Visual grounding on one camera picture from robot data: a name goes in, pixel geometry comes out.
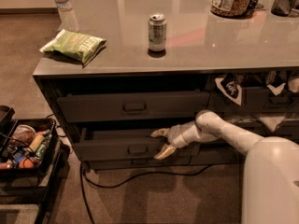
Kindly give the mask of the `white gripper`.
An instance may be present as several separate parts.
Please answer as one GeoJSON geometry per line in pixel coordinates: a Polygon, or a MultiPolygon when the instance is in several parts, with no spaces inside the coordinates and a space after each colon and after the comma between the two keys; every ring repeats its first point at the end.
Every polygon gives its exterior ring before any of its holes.
{"type": "Polygon", "coordinates": [[[167,137],[168,144],[164,144],[162,149],[154,156],[156,160],[163,160],[172,155],[176,148],[186,147],[193,141],[194,138],[194,124],[187,123],[176,125],[169,128],[162,128],[154,131],[151,137],[167,137]]]}

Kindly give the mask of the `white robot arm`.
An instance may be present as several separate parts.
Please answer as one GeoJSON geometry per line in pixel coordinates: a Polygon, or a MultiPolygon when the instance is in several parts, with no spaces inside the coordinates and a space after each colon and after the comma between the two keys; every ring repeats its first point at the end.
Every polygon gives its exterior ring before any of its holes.
{"type": "Polygon", "coordinates": [[[166,138],[154,158],[162,160],[193,142],[219,138],[245,156],[241,224],[299,224],[299,145],[262,137],[202,110],[194,121],[151,134],[166,138]]]}

